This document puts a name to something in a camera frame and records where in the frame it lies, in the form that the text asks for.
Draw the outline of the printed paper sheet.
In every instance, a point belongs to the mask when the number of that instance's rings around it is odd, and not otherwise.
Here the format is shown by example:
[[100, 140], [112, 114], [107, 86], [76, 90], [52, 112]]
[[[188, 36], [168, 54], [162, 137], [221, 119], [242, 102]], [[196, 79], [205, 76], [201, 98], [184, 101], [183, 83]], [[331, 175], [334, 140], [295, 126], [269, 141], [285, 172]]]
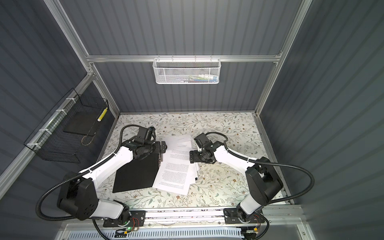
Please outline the printed paper sheet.
[[163, 138], [162, 141], [166, 142], [169, 150], [192, 148], [192, 137], [190, 135], [167, 137]]
[[190, 162], [191, 148], [176, 148], [163, 154], [153, 188], [188, 195], [190, 185], [196, 182], [197, 168]]

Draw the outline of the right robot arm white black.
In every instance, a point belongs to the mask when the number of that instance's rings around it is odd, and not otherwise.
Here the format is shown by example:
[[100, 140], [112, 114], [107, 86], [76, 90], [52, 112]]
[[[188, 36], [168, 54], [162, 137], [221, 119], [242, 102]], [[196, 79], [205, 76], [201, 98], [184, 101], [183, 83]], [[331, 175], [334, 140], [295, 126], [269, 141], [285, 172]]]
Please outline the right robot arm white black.
[[208, 138], [209, 133], [194, 138], [198, 149], [190, 151], [190, 163], [223, 163], [245, 176], [249, 193], [237, 206], [237, 216], [240, 222], [245, 223], [254, 213], [271, 203], [282, 190], [283, 182], [268, 158], [253, 159], [237, 153], [228, 148], [227, 136], [217, 134], [225, 141], [212, 142]]

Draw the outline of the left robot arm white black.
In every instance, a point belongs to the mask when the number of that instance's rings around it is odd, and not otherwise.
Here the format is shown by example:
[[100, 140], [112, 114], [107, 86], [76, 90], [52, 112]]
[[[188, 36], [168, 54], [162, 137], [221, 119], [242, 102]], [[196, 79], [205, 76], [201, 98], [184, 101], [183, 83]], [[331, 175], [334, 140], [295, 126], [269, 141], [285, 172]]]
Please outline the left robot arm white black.
[[80, 171], [60, 188], [59, 209], [78, 220], [112, 219], [118, 225], [128, 224], [132, 217], [128, 205], [117, 200], [101, 199], [97, 189], [115, 175], [113, 193], [150, 188], [159, 171], [160, 158], [167, 150], [166, 142], [156, 140], [154, 127], [138, 126], [138, 133], [128, 140], [119, 139], [117, 149], [99, 163]]

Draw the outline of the blue folder with black inside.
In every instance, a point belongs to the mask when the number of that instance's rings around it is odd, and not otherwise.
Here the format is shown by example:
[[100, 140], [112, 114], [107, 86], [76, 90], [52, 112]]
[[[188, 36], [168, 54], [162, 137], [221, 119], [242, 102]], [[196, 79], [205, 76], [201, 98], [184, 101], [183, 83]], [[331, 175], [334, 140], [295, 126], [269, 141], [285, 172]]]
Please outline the blue folder with black inside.
[[159, 154], [150, 154], [144, 159], [134, 159], [118, 169], [113, 186], [113, 193], [153, 187], [161, 165], [158, 160]]

